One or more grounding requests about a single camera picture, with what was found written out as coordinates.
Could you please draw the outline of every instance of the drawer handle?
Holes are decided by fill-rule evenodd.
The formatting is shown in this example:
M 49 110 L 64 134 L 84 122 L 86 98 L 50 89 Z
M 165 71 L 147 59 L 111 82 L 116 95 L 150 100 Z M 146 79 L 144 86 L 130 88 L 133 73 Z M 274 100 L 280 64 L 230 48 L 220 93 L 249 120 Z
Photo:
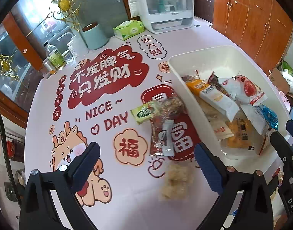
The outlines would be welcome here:
M 261 8 L 260 6 L 258 6 L 258 5 L 255 5 L 256 7 L 258 7 L 258 8 L 260 8 L 261 10 L 264 10 L 263 8 Z
M 286 27 L 285 24 L 282 23 L 279 19 L 277 19 L 277 21 L 280 22 L 284 27 Z

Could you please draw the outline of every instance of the metal screw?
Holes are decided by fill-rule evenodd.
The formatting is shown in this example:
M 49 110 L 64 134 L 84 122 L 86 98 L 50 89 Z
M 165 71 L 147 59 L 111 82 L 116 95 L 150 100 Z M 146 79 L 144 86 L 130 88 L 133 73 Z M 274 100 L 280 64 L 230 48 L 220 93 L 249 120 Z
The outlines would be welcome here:
M 233 166 L 227 166 L 226 169 L 228 172 L 235 172 L 235 168 Z
M 34 169 L 31 171 L 31 175 L 36 175 L 38 173 L 38 170 Z
M 256 174 L 257 174 L 258 176 L 262 176 L 262 175 L 263 175 L 262 171 L 260 171 L 260 170 L 256 170 Z
M 59 170 L 60 171 L 65 171 L 67 168 L 68 168 L 68 166 L 64 164 L 64 165 L 59 167 Z

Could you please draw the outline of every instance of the green tissue box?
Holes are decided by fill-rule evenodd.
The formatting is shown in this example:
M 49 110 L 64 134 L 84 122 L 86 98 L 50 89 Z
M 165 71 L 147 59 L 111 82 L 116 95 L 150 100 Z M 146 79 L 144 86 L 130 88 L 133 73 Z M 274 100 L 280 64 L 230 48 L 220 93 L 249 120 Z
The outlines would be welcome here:
M 144 32 L 144 26 L 140 21 L 130 20 L 114 27 L 113 32 L 117 38 L 124 41 L 134 35 Z

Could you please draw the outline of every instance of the green snack package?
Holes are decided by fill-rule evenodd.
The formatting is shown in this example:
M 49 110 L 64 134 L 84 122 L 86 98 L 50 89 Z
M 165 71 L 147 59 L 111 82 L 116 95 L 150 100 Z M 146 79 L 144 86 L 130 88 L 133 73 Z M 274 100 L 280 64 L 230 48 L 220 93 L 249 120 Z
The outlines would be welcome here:
M 287 72 L 293 77 L 293 69 L 292 67 L 287 63 L 287 61 L 283 61 L 281 65 L 281 71 Z
M 144 32 L 144 26 L 140 21 L 130 20 L 114 27 L 113 32 L 117 38 L 124 41 L 134 35 Z
M 131 113 L 138 124 L 150 120 L 154 116 L 160 114 L 156 101 L 150 101 L 145 103 L 144 105 L 138 106 L 137 108 L 132 109 Z

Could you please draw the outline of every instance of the light blue canister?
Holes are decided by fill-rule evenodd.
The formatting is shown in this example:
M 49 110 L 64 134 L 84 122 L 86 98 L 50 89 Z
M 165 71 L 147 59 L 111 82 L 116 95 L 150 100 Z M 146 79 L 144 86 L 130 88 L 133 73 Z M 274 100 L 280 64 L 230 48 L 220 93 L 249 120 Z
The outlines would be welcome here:
M 104 46 L 108 39 L 97 22 L 91 23 L 82 29 L 82 35 L 90 50 Z

